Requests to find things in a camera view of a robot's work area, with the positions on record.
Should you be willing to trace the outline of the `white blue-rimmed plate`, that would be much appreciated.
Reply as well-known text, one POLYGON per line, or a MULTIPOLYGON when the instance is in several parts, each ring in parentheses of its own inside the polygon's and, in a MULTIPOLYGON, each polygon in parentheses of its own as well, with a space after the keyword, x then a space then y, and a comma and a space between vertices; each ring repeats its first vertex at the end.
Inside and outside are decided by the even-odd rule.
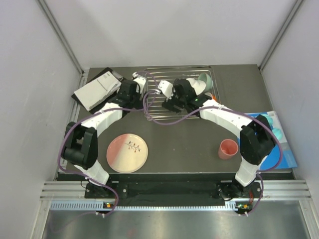
POLYGON ((187 78, 186 80, 189 81, 197 96, 205 91, 206 83, 204 81, 195 78, 187 78))

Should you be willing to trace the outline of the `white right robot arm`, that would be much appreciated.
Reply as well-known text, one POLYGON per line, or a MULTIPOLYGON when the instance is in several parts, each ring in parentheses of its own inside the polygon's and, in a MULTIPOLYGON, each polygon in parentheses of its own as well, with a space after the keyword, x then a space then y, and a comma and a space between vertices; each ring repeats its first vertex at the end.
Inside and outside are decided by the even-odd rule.
POLYGON ((198 78, 175 79, 173 83, 162 80, 158 85, 160 93, 166 96, 165 108, 177 113, 181 109, 196 112, 201 119, 225 128, 240 140, 242 161, 232 189, 236 196, 244 197, 251 191, 250 184, 278 139, 265 116, 254 118, 223 106, 207 94, 212 88, 213 80, 204 74, 198 78))

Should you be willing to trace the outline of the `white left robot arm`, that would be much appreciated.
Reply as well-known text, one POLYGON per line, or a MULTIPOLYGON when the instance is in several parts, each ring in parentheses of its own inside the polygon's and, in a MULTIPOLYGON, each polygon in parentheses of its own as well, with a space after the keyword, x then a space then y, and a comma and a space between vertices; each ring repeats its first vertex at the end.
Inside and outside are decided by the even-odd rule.
POLYGON ((113 185, 109 174, 98 161, 98 136, 111 124, 122 119, 129 111, 139 109, 146 78, 123 79, 119 89, 107 98, 105 105, 94 114, 77 123, 67 125, 59 153, 68 163, 82 172, 101 197, 109 197, 113 185))

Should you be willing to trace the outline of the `mint green bowl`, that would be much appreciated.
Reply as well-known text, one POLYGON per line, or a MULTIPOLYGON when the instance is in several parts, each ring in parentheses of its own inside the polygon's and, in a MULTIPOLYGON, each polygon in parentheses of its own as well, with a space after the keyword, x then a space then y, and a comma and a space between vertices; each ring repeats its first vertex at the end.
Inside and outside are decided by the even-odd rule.
POLYGON ((205 83, 204 93, 209 92, 213 88, 213 80, 207 73, 201 73, 198 80, 205 83))

